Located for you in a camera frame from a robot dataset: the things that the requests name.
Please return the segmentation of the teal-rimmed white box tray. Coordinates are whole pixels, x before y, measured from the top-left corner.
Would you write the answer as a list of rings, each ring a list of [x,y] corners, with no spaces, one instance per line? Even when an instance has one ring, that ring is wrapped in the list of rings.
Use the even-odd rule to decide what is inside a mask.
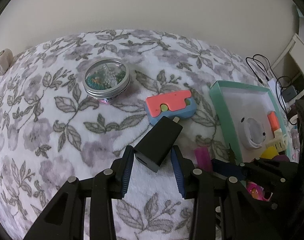
[[[281,116],[281,112],[270,89],[254,85],[232,81],[216,81],[209,90],[209,94],[219,117],[224,141],[234,151],[236,162],[248,163],[259,158],[266,149],[266,143],[274,138],[267,114],[271,111],[276,113],[279,119],[280,129],[287,135],[287,127]],[[240,142],[238,124],[243,117],[251,117],[263,124],[266,139],[262,148],[247,150]],[[290,156],[287,146],[284,151]]]

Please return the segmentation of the black power adapter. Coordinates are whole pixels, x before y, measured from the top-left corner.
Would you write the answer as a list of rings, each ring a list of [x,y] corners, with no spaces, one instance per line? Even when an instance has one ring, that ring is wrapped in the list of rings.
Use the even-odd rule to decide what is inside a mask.
[[[290,100],[297,96],[297,91],[293,85],[290,85],[281,92],[281,95],[284,102],[290,102]]]

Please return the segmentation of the purple mushroom-shaped toy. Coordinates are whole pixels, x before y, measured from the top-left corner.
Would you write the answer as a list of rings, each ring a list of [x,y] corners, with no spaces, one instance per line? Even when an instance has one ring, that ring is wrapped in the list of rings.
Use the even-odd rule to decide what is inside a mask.
[[[275,161],[285,161],[285,162],[290,162],[290,159],[286,156],[286,155],[276,155],[275,157],[273,157],[273,160]]]

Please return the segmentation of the orange blue toy block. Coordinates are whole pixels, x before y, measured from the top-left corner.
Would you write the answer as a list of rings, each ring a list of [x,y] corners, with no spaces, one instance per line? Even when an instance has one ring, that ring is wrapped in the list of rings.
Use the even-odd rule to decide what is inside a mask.
[[[170,119],[189,119],[196,113],[196,108],[190,90],[178,90],[145,99],[145,111],[152,126],[164,116]]]

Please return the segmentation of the pink plastic toy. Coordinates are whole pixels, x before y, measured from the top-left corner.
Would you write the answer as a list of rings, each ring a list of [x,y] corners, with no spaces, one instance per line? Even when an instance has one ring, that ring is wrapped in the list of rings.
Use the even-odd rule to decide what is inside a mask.
[[[207,147],[198,147],[194,150],[198,168],[212,173],[211,156]]]

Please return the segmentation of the round metal tin glass lid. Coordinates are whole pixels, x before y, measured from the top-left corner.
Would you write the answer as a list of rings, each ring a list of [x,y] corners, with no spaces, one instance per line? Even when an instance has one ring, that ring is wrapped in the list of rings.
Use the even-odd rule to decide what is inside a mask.
[[[103,58],[87,69],[83,87],[92,98],[110,103],[127,90],[130,81],[130,69],[122,60]]]

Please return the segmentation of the cream plastic clip toy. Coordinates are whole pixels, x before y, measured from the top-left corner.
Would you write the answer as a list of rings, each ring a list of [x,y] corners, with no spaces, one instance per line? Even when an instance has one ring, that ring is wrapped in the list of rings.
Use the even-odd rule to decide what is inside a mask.
[[[266,143],[266,148],[275,147],[277,152],[286,151],[288,146],[287,135],[283,134],[282,129],[277,129],[274,131],[274,138]]]

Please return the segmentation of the white wristband with black oval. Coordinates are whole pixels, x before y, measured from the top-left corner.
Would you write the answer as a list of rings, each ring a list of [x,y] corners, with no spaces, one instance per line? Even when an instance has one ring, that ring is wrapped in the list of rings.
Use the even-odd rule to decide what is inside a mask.
[[[247,150],[262,148],[266,139],[266,132],[263,124],[251,117],[243,117],[238,124],[240,142]]]

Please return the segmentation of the black rectangular charger box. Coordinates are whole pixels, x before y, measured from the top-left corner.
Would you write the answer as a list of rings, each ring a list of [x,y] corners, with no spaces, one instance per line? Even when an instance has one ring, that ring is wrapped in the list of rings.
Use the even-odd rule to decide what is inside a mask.
[[[157,173],[183,127],[163,116],[134,147],[136,159]]]

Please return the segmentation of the white power strip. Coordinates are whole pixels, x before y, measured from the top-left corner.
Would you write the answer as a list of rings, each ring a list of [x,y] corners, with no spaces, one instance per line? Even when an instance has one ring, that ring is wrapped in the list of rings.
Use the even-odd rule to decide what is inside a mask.
[[[281,86],[276,83],[276,79],[272,78],[268,81],[268,85],[270,90],[272,91],[272,93],[274,94],[274,97],[277,101],[277,103],[279,104],[279,106],[284,109],[284,105],[283,105],[283,99],[281,96]]]

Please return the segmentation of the white shelf rack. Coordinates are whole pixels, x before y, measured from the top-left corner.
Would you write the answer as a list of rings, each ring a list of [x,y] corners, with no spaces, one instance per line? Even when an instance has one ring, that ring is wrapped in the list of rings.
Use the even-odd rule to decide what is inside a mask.
[[[294,34],[290,42],[271,65],[271,74],[280,78],[282,85],[292,85],[299,91],[304,90],[304,41]]]

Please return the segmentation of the orange blue toy gun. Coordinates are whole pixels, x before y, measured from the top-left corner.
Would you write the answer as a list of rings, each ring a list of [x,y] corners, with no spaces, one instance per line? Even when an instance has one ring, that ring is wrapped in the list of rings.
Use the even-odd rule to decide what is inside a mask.
[[[269,123],[270,123],[270,127],[272,132],[274,133],[276,130],[280,129],[280,123],[279,123],[279,119],[276,116],[276,113],[274,111],[271,111],[267,114]]]

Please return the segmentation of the yellow round toy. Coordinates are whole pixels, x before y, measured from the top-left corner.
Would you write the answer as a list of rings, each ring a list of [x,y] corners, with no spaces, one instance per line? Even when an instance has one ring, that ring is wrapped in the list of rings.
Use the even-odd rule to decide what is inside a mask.
[[[275,146],[269,146],[268,148],[266,148],[264,150],[264,152],[262,153],[262,155],[260,156],[260,158],[263,159],[273,159],[274,157],[278,156],[279,152],[277,151],[277,149],[275,148]]]

